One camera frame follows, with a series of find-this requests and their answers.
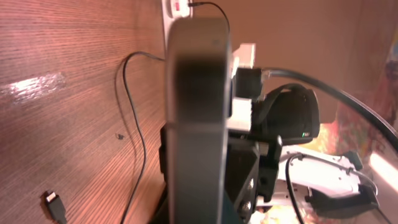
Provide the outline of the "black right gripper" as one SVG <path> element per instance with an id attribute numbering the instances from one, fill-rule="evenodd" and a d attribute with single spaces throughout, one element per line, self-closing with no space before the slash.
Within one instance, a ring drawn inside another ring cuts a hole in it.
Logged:
<path id="1" fill-rule="evenodd" d="M 274 193 L 282 151 L 280 138 L 268 139 L 262 156 L 253 138 L 225 130 L 160 130 L 160 170 L 166 188 L 159 223 L 247 223 L 257 196 Z"/>

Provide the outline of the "blue smartphone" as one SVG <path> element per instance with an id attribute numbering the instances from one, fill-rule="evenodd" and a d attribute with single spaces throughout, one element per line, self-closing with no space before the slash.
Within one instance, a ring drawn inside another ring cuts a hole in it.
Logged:
<path id="1" fill-rule="evenodd" d="M 167 185 L 171 223 L 219 223 L 230 102 L 226 21 L 176 20 L 165 65 Z"/>

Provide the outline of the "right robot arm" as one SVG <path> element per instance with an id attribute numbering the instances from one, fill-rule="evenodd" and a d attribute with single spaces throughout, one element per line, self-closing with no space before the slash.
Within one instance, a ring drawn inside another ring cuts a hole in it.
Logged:
<path id="1" fill-rule="evenodd" d="M 309 84 L 355 109 L 397 149 L 397 133 L 377 113 L 343 91 L 317 80 L 314 82 Z M 230 103 L 229 86 L 225 83 L 204 86 L 207 83 L 194 81 L 191 84 L 169 83 L 166 87 L 165 143 L 171 223 L 221 223 L 223 217 L 221 213 L 228 145 L 226 117 Z M 253 123 L 261 123 L 284 89 L 298 91 L 304 87 L 298 83 L 289 83 L 269 92 L 264 100 L 264 109 L 261 109 L 262 114 L 256 118 L 259 121 L 254 121 L 253 118 Z M 315 168 L 320 162 L 346 170 L 346 175 L 361 174 L 322 157 L 291 154 L 285 162 L 285 179 L 299 220 L 302 218 L 298 212 L 290 174 L 290 164 L 299 158 L 303 162 L 298 163 L 300 169 L 294 171 L 294 174 L 299 175 L 294 177 L 307 178 L 306 182 L 297 183 L 307 184 L 313 189 L 315 186 L 320 187 L 320 184 L 326 184 L 326 180 L 331 180 L 332 174 L 337 172 L 329 174 L 326 168 Z"/>

